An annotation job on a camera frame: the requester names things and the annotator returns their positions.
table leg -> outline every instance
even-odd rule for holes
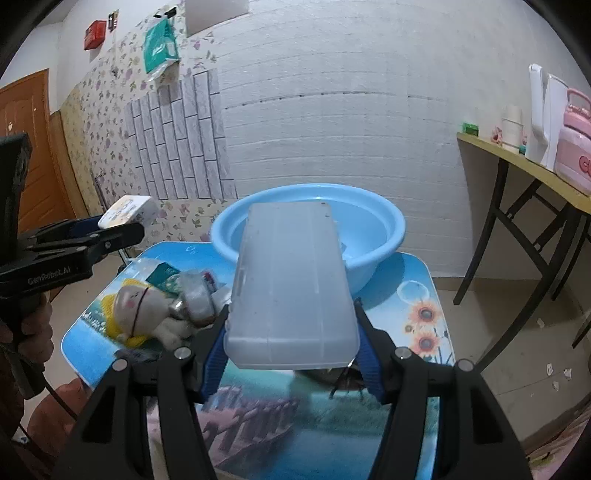
[[[479,371],[483,371],[488,367],[491,362],[499,356],[499,354],[505,349],[509,343],[515,338],[515,335],[524,327],[527,321],[530,319],[534,310],[540,304],[552,282],[556,278],[560,266],[564,262],[566,255],[569,252],[570,246],[573,242],[573,238],[577,232],[579,221],[581,218],[581,211],[577,210],[572,205],[568,205],[566,212],[566,223],[558,240],[558,245],[552,254],[552,259],[548,264],[546,272],[542,275],[541,280],[536,285],[533,293],[527,300],[525,306],[517,314],[513,323],[509,325],[509,328],[501,335],[501,338],[484,354],[484,356],[478,361],[476,367]]]
[[[542,185],[542,182],[538,179],[535,179],[530,183],[530,186],[527,187],[521,195],[519,195],[519,198],[514,201],[513,205],[507,209],[506,215],[509,220],[513,220],[513,217],[517,214],[517,212],[519,212],[524,207],[524,205],[529,202],[534,195],[536,195],[540,185]]]
[[[459,305],[464,298],[464,295],[466,294],[468,287],[470,286],[470,283],[472,283],[472,279],[476,274],[476,269],[478,269],[478,265],[480,265],[480,261],[482,260],[482,256],[484,255],[488,241],[491,239],[492,229],[495,226],[496,220],[495,212],[501,206],[508,170],[509,163],[502,158],[499,158],[499,166],[496,171],[495,188],[492,191],[491,205],[489,206],[488,213],[486,214],[484,227],[482,228],[482,233],[480,234],[480,239],[478,240],[476,250],[474,251],[474,256],[470,262],[470,266],[468,266],[468,270],[464,276],[464,279],[462,280],[462,284],[460,285],[456,296],[453,297],[454,305]]]
[[[564,225],[568,206],[570,206],[570,204],[567,203],[564,207],[562,207],[562,210],[556,214],[554,220],[552,220],[550,224],[544,229],[544,231],[540,233],[538,238],[535,239],[534,248],[538,252],[542,251],[550,239],[556,235],[556,232],[558,232],[558,230],[560,230]]]
[[[579,331],[577,332],[577,335],[574,337],[573,345],[572,345],[573,348],[577,348],[577,345],[585,337],[585,335],[587,335],[587,333],[589,332],[590,329],[591,329],[591,316],[588,316],[585,319],[585,323],[579,329]],[[589,357],[589,372],[591,372],[591,357]]]
[[[589,225],[591,225],[591,215],[587,213],[585,214],[585,225],[583,227],[583,232],[581,232],[581,238],[579,238],[579,243],[577,244],[577,247],[574,249],[573,258],[570,259],[569,266],[566,267],[566,270],[564,271],[564,275],[562,276],[560,283],[558,284],[556,290],[552,294],[552,300],[556,300],[558,294],[560,294],[560,292],[562,291],[564,284],[569,279],[570,273],[573,271],[574,264],[577,262],[577,259],[579,258],[579,254],[583,249],[583,244],[585,243],[585,239],[587,238],[587,235],[589,233]]]

blue plastic basin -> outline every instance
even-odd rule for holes
[[[406,232],[402,212],[390,201],[367,190],[331,183],[306,183],[264,190],[238,200],[212,225],[218,253],[236,264],[242,234],[253,203],[327,202],[336,222],[349,290],[356,293],[378,264],[400,246]]]

brick pattern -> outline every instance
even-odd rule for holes
[[[236,199],[216,70],[130,102],[125,122],[142,193],[160,200]]]

white wall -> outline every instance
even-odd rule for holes
[[[250,9],[214,29],[239,196],[308,181],[373,190],[403,211],[404,248],[433,274],[464,275],[496,172],[473,148],[460,156],[462,121],[488,137],[506,104],[529,112],[532,62],[591,92],[523,0],[252,0]],[[530,181],[512,171],[508,199]],[[531,205],[517,224],[535,238],[549,219]],[[501,226],[478,274],[538,277]]]
[[[84,50],[85,32],[94,20],[107,20],[112,11],[119,9],[118,26],[113,32],[119,41],[140,21],[165,4],[165,0],[79,0],[62,22],[57,88],[59,105],[82,81],[98,58],[107,55],[113,46],[113,34],[107,30],[105,42],[99,48]],[[143,39],[138,39],[138,42],[142,44]]]
[[[58,41],[61,23],[35,28],[14,56],[10,65],[0,78],[0,87],[4,87],[26,75],[49,69],[49,111],[59,110],[57,101],[57,64]]]

white kettle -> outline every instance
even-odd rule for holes
[[[568,86],[535,63],[530,65],[530,85],[531,134],[527,139],[525,158],[554,171],[558,135],[568,102]]]

